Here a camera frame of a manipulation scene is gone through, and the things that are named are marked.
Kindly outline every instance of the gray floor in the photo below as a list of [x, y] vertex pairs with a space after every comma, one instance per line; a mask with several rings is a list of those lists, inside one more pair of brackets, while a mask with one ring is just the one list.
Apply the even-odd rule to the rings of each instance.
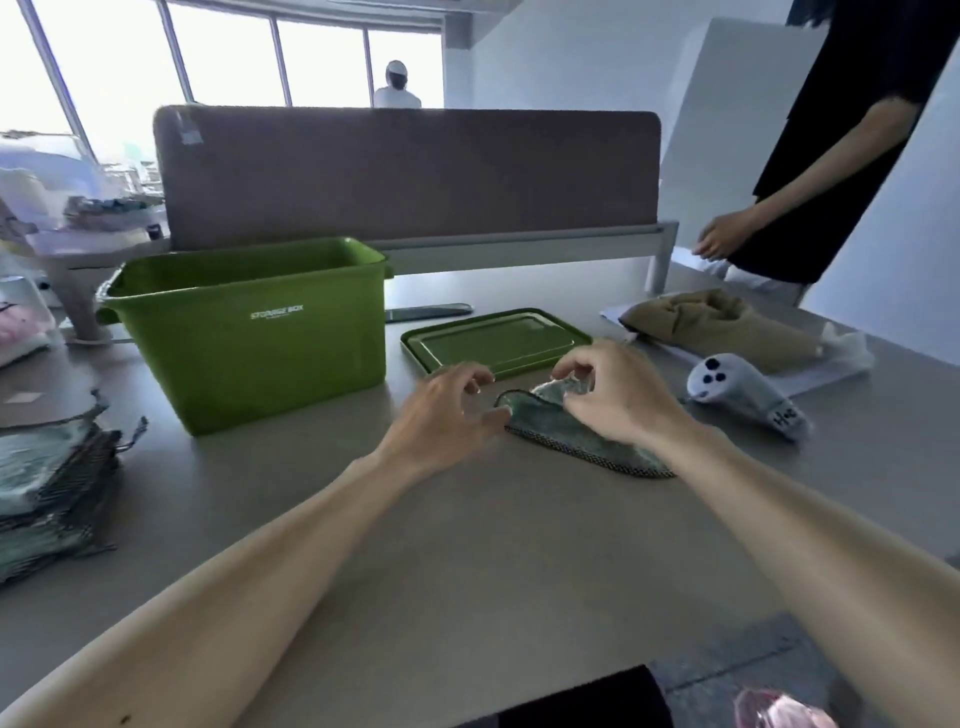
[[[960, 569], [960, 554], [948, 562]], [[676, 728], [731, 728], [733, 699], [744, 688], [780, 690], [808, 705], [827, 706], [828, 690], [838, 677], [804, 629], [786, 614], [692, 655], [658, 660], [650, 669]], [[890, 727], [869, 708], [857, 726]], [[461, 728], [496, 728], [496, 718]]]

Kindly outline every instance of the white hat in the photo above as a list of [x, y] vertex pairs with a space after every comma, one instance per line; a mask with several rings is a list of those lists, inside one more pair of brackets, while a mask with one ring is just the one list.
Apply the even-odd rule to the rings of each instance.
[[407, 67], [403, 65], [403, 61], [390, 61], [387, 63], [387, 73], [396, 73], [398, 76], [406, 76]]

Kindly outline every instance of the green plastic lid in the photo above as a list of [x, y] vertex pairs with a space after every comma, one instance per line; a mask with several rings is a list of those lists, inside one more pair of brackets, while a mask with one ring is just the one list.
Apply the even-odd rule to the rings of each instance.
[[498, 377], [552, 367], [591, 337], [538, 308], [518, 308], [416, 328], [400, 343], [427, 372], [448, 364], [478, 361]]

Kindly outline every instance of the hand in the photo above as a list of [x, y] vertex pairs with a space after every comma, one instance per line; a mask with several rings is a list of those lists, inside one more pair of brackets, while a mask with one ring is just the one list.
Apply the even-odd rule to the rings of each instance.
[[756, 206], [720, 215], [700, 233], [694, 255], [706, 260], [723, 260], [733, 255], [747, 239], [764, 227]]
[[510, 421], [507, 407], [479, 419], [464, 414], [464, 392], [475, 395], [492, 383], [491, 371], [472, 362], [437, 370], [407, 398], [374, 456], [416, 480], [460, 462]]
[[566, 411], [609, 440], [657, 452], [671, 438], [696, 428], [654, 365], [640, 351], [599, 340], [557, 362], [553, 377], [593, 375], [593, 391], [568, 394]]

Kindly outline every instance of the phone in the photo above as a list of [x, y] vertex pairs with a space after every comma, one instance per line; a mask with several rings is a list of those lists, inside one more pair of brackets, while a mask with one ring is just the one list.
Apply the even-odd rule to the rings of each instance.
[[388, 324], [397, 324], [402, 321], [468, 316], [471, 313], [473, 313], [473, 306], [469, 303], [438, 303], [436, 305], [415, 305], [409, 308], [388, 308], [384, 311], [384, 317]]

